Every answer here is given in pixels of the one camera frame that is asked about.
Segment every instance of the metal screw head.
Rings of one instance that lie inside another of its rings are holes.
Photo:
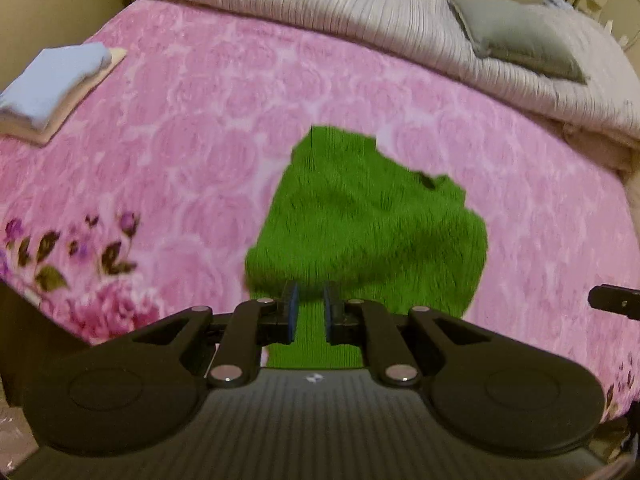
[[[219,381],[235,381],[242,376],[242,368],[236,365],[220,365],[213,368],[209,375]]]
[[[399,383],[411,381],[418,376],[418,370],[411,365],[391,365],[385,370],[385,375]]]

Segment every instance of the pink rose pattern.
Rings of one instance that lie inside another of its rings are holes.
[[[175,2],[138,0],[92,40],[129,55],[53,142],[0,139],[0,225],[20,220],[0,245],[0,273],[33,288],[20,240],[60,232],[47,261],[68,287],[41,294],[40,307],[66,329],[100,342],[194,304],[232,310],[248,297],[242,262],[290,150],[312,124],[334,124],[465,187],[489,235],[467,320],[587,366],[608,415],[638,397],[640,323],[587,304],[602,282],[640,287],[625,194],[551,121],[364,46]],[[104,221],[99,232],[87,212]],[[100,275],[116,234],[137,267]]]

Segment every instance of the knitted green garment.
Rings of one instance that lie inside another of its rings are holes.
[[[300,285],[295,343],[272,345],[270,367],[362,366],[360,351],[324,341],[322,286],[405,314],[416,304],[462,316],[487,250],[482,219],[449,177],[410,171],[373,138],[314,126],[294,148],[245,260],[254,298]]]

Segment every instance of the beige comforter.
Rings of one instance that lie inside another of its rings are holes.
[[[616,41],[590,18],[536,6],[571,49],[587,85],[478,59],[447,0],[187,0],[345,36],[439,70],[509,104],[561,121],[565,138],[628,182],[640,232],[640,80]]]

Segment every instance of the ribbed black surface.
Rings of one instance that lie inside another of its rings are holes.
[[[516,460],[447,433],[413,392],[366,370],[263,370],[250,386],[216,390],[163,443],[127,456],[78,458],[43,448],[15,480],[578,480],[599,466],[585,450]]]

